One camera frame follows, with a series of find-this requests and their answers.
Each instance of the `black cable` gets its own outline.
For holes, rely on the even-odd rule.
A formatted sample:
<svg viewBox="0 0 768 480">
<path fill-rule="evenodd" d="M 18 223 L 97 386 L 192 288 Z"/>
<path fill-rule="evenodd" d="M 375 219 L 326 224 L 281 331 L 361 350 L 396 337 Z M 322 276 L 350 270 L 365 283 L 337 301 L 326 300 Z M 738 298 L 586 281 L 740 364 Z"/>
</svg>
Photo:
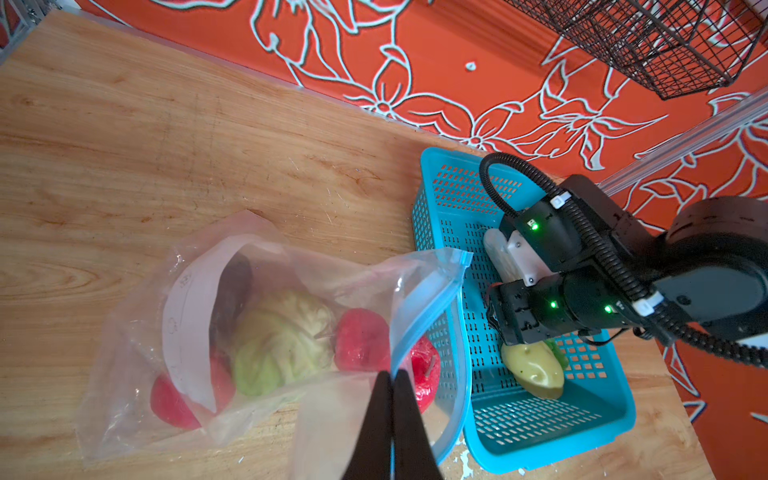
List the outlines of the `black cable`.
<svg viewBox="0 0 768 480">
<path fill-rule="evenodd" d="M 619 336 L 622 333 L 626 332 L 627 330 L 629 330 L 629 329 L 628 328 L 623 328 L 623 329 L 619 330 L 618 332 L 614 333 L 614 335 L 610 339 L 608 339 L 608 340 L 592 340 L 592 339 L 587 338 L 587 335 L 589 335 L 589 331 L 586 330 L 586 329 L 581 329 L 581 330 L 578 331 L 578 337 L 581 339 L 582 342 L 586 343 L 587 345 L 604 346 L 604 345 L 607 345 L 608 343 L 613 342 L 614 338 L 616 338 L 617 336 Z"/>
<path fill-rule="evenodd" d="M 518 216 L 518 212 L 504 201 L 498 194 L 488 175 L 488 169 L 493 164 L 504 164 L 514 168 L 521 174 L 528 177 L 533 183 L 538 185 L 548 199 L 552 199 L 565 192 L 555 182 L 551 180 L 544 172 L 534 167 L 520 157 L 510 154 L 490 154 L 480 162 L 480 181 L 485 188 L 488 196 L 505 214 L 511 217 Z M 633 302 L 648 298 L 649 289 L 638 280 L 635 275 L 624 265 L 621 258 L 603 237 L 595 230 L 592 223 L 581 211 L 581 208 L 572 199 L 565 201 L 561 207 L 565 216 L 574 224 L 576 231 L 581 237 L 581 241 L 591 251 L 594 257 L 603 267 L 608 276 L 621 288 L 624 295 Z M 757 348 L 754 346 L 740 345 L 730 340 L 721 339 L 707 333 L 699 332 L 689 327 L 685 319 L 678 319 L 675 314 L 669 310 L 667 300 L 654 307 L 654 313 L 647 316 L 649 323 L 665 329 L 684 343 L 705 352 L 712 353 L 720 358 L 733 360 L 734 362 L 746 363 L 747 365 L 762 366 L 768 365 L 768 349 Z"/>
</svg>

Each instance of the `wire basket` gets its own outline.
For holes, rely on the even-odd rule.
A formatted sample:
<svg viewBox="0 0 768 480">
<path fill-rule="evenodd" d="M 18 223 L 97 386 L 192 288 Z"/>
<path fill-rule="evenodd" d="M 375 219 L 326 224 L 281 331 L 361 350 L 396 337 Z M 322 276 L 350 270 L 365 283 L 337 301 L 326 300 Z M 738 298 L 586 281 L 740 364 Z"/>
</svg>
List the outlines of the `wire basket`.
<svg viewBox="0 0 768 480">
<path fill-rule="evenodd" d="M 732 84 L 768 26 L 768 0 L 505 1 L 663 100 Z"/>
</svg>

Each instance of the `wooden tabletop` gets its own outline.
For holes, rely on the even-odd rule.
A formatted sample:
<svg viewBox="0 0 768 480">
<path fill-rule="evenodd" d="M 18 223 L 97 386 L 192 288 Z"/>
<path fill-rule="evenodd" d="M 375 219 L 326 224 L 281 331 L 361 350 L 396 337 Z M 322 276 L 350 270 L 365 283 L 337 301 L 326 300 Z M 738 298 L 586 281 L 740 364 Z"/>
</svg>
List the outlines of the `wooden tabletop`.
<svg viewBox="0 0 768 480">
<path fill-rule="evenodd" d="M 0 85 L 0 478 L 284 478 L 294 406 L 225 449 L 84 469 L 73 417 L 104 317 L 172 243 L 242 209 L 347 260 L 412 251 L 419 155 L 462 147 L 63 12 Z M 712 478 L 657 347 L 617 351 L 635 428 L 527 478 Z M 465 451 L 445 478 L 491 478 Z"/>
</svg>

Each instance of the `green vegetable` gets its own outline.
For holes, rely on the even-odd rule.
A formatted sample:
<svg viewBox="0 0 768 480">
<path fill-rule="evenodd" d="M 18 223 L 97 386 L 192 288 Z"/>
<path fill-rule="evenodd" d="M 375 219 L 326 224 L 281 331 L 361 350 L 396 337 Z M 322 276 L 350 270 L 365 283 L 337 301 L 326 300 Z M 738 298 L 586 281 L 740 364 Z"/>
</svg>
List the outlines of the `green vegetable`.
<svg viewBox="0 0 768 480">
<path fill-rule="evenodd" d="M 329 338 L 315 338 L 333 323 L 323 302 L 308 293 L 270 294 L 241 315 L 235 332 L 233 378 L 248 396 L 327 370 L 333 361 Z"/>
<path fill-rule="evenodd" d="M 568 366 L 571 363 L 568 361 L 568 357 L 565 356 L 565 354 L 560 350 L 558 344 L 553 339 L 546 339 L 544 342 L 547 344 L 552 353 L 554 353 L 554 357 L 558 359 L 558 362 L 560 363 L 560 366 L 563 367 L 563 370 L 568 369 Z"/>
</svg>

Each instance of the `potato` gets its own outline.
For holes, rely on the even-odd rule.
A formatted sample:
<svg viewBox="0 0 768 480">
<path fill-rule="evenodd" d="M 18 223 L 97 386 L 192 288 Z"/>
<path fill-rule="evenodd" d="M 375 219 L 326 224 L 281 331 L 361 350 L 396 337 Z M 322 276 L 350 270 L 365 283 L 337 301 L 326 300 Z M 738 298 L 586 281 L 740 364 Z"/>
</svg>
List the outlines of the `potato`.
<svg viewBox="0 0 768 480">
<path fill-rule="evenodd" d="M 563 367 L 546 343 L 502 345 L 502 362 L 533 396 L 554 400 L 563 394 Z"/>
</svg>

